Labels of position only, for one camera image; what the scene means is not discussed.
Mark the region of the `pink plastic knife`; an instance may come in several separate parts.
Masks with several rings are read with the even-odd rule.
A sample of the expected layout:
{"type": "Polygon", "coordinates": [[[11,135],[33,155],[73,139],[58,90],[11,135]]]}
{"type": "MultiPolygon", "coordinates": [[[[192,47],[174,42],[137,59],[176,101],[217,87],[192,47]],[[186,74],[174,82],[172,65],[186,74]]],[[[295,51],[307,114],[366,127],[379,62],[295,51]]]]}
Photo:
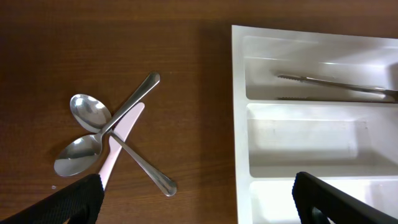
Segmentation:
{"type": "MultiPolygon", "coordinates": [[[[131,132],[131,129],[140,117],[144,108],[144,103],[136,104],[121,118],[119,123],[115,126],[113,131],[117,135],[117,137],[120,138],[120,140],[125,141],[127,139],[129,133],[131,132]]],[[[110,136],[109,154],[99,171],[99,176],[101,177],[101,182],[104,190],[106,189],[108,180],[111,176],[113,167],[118,159],[121,149],[122,147],[120,146],[120,144],[113,137],[110,136]]]]}

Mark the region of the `large steel spoon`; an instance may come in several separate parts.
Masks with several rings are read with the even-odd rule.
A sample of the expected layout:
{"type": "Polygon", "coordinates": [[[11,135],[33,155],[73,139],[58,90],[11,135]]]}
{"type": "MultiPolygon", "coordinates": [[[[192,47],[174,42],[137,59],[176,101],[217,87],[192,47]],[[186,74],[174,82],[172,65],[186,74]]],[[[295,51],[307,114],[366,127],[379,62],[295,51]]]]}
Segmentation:
{"type": "Polygon", "coordinates": [[[103,149],[103,136],[148,92],[160,82],[160,74],[151,72],[116,114],[96,134],[87,134],[69,144],[55,160],[59,176],[71,176],[87,170],[97,161],[103,149]]]}
{"type": "MultiPolygon", "coordinates": [[[[109,109],[102,102],[85,94],[77,94],[70,100],[70,110],[79,124],[86,130],[97,133],[111,119],[109,109]]],[[[177,193],[177,184],[170,180],[166,175],[161,173],[155,167],[150,165],[145,159],[133,151],[124,141],[114,133],[110,132],[113,137],[144,170],[144,172],[153,180],[156,186],[166,196],[171,197],[177,193]]]]}

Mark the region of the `large steel spoon lower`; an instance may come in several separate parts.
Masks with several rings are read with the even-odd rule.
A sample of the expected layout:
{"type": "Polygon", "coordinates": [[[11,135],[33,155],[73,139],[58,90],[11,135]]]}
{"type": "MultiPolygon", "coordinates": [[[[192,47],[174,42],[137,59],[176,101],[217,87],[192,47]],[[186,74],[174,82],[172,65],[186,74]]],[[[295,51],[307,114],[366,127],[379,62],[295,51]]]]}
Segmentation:
{"type": "Polygon", "coordinates": [[[103,149],[103,136],[148,92],[160,82],[160,74],[151,72],[116,114],[96,134],[87,134],[69,144],[55,160],[59,176],[71,176],[87,170],[97,161],[103,149]]]}

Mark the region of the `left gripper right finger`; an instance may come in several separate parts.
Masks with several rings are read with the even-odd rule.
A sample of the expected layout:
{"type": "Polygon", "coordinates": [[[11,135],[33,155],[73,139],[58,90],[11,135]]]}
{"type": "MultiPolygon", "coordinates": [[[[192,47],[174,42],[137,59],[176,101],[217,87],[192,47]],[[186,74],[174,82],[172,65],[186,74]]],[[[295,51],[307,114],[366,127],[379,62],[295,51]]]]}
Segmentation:
{"type": "Polygon", "coordinates": [[[307,172],[296,173],[292,196],[302,223],[397,223],[307,172]]]}

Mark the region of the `large steel spoon upper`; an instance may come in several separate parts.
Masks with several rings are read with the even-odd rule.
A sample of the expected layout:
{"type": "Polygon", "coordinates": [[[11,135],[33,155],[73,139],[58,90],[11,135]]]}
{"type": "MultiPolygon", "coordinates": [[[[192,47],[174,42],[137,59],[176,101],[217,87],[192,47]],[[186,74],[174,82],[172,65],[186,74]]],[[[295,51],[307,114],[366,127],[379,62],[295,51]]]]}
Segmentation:
{"type": "MultiPolygon", "coordinates": [[[[109,109],[102,102],[85,94],[77,94],[70,100],[70,110],[79,124],[86,130],[97,133],[111,119],[109,109]]],[[[145,159],[133,151],[124,141],[114,133],[110,132],[113,137],[144,170],[144,172],[153,180],[156,186],[166,196],[171,197],[177,193],[177,184],[170,180],[166,175],[161,173],[155,167],[150,165],[145,159]]]]}

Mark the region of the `steel kitchen tongs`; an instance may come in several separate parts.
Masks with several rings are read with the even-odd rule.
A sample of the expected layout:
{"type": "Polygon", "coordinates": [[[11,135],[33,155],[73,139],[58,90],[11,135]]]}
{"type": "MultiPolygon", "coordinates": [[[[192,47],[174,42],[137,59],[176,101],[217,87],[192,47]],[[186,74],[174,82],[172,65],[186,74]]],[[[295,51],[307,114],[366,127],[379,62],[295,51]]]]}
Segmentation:
{"type": "Polygon", "coordinates": [[[320,80],[316,78],[310,78],[310,77],[303,77],[303,76],[295,76],[295,75],[286,75],[286,74],[278,74],[277,77],[279,78],[284,78],[284,79],[289,79],[289,80],[296,80],[299,82],[304,82],[304,83],[311,83],[314,85],[322,85],[322,86],[333,86],[336,88],[344,88],[347,90],[353,90],[353,91],[361,91],[361,92],[366,92],[366,93],[375,93],[375,94],[383,94],[387,96],[388,98],[391,98],[392,101],[384,101],[384,100],[374,100],[374,101],[363,101],[363,100],[358,100],[358,102],[362,103],[393,103],[397,104],[397,90],[388,90],[384,88],[376,88],[376,87],[370,87],[370,86],[361,86],[361,85],[351,85],[351,84],[346,84],[346,83],[337,83],[337,82],[330,82],[326,80],[320,80]]]}

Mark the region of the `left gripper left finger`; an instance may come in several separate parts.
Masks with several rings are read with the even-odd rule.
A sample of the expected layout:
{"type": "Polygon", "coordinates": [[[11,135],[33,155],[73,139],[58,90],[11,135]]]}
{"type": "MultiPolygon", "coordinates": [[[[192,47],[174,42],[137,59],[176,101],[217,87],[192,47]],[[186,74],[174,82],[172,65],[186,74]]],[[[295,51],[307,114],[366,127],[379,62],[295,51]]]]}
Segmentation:
{"type": "Polygon", "coordinates": [[[1,223],[95,224],[103,199],[100,175],[90,174],[1,223]]]}

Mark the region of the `white plastic cutlery tray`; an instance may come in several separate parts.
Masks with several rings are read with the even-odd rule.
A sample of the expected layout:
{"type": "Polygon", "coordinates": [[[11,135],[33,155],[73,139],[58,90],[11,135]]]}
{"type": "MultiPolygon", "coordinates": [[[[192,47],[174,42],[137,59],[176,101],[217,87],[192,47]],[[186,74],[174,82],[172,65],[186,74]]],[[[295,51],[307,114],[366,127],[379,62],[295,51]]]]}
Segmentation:
{"type": "Polygon", "coordinates": [[[308,172],[397,216],[397,104],[294,76],[397,89],[397,40],[232,26],[240,223],[298,223],[308,172]]]}

